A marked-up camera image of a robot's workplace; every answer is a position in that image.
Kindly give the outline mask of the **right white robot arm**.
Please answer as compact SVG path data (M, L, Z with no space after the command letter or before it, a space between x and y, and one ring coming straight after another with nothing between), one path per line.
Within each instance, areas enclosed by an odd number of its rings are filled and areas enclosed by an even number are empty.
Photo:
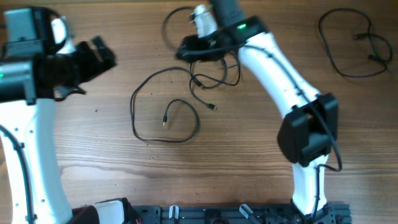
M257 16L246 17L237 1L211 1L194 8L197 34L184 38L176 56L187 62L221 59L236 52L239 63L260 81L282 117L277 142L292 163L292 203L305 218L315 218L327 203L324 171L331 151L337 151L338 101L311 86Z

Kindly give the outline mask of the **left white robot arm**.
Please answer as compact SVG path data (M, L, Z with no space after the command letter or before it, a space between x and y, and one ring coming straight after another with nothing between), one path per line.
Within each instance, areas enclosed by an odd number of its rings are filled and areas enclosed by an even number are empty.
M71 43L68 24L46 7L4 14L8 42L1 57L1 142L13 223L111 223L119 202L71 208L60 181L53 140L55 104L84 94L86 83L116 65L101 37Z

